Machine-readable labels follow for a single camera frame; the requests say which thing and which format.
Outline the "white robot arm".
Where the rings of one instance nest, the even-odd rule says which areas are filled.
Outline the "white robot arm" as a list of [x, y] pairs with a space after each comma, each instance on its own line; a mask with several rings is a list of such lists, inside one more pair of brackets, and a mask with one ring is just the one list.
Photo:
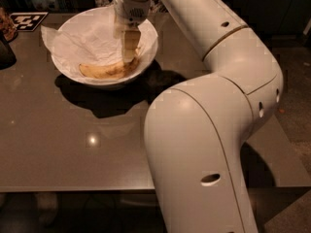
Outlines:
[[[279, 64], [222, 0], [161, 0], [209, 74], [163, 91], [144, 137], [168, 233], [259, 233], [244, 182], [242, 145], [274, 114]], [[142, 21], [149, 0], [115, 0], [118, 22]]]

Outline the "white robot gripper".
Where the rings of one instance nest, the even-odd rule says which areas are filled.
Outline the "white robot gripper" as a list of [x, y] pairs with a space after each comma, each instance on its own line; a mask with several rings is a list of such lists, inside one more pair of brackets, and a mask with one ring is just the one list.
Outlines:
[[122, 26], [136, 27], [148, 16], [150, 0], [114, 0], [114, 38], [121, 36], [121, 54], [125, 63], [131, 62], [141, 38], [139, 30], [124, 30]]

